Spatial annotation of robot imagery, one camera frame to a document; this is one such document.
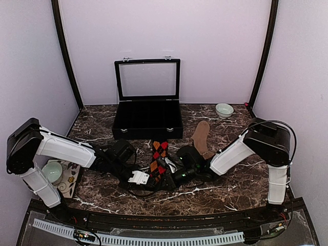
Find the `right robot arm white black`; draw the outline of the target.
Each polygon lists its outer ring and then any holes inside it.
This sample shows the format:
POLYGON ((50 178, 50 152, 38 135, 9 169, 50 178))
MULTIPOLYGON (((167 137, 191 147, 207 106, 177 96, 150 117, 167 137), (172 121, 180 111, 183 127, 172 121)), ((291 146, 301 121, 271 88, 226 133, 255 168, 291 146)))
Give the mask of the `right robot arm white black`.
POLYGON ((253 118, 249 126, 238 137, 219 150, 213 157, 205 159, 192 146, 183 146, 177 151, 182 168, 166 174, 167 190, 172 190, 194 179, 204 182, 217 180, 251 155, 258 155, 269 169, 269 205, 262 210, 261 217, 273 222, 281 214, 281 204, 290 182, 290 166, 295 150, 290 149, 291 140, 296 140, 294 129, 278 120, 253 118))

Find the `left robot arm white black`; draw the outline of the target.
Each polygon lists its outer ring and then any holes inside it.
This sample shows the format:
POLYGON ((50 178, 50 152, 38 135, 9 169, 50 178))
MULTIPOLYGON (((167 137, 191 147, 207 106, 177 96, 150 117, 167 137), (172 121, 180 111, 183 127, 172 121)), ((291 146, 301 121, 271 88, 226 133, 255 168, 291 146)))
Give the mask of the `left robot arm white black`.
POLYGON ((120 139, 107 146, 78 142, 51 132, 42 127, 38 119, 30 118, 7 139, 7 173, 18 175, 48 208, 53 208, 52 215, 61 223, 72 220, 72 211, 63 205, 58 189, 38 167, 36 155, 111 173, 126 190, 132 184, 148 190, 157 186, 154 176, 139 170, 136 163, 127 163, 136 157, 136 150, 128 141, 120 139))

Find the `argyle red orange black sock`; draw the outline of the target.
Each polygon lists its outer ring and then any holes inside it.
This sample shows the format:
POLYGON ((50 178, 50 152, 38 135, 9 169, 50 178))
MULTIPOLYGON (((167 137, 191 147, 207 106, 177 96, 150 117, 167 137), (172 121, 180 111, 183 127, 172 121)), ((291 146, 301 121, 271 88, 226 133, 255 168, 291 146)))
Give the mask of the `argyle red orange black sock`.
POLYGON ((152 142, 152 161, 150 163, 150 177, 153 181, 153 186, 159 185, 164 179, 167 168, 164 164, 161 164, 163 157, 167 156, 168 153, 168 141, 153 141, 152 142))

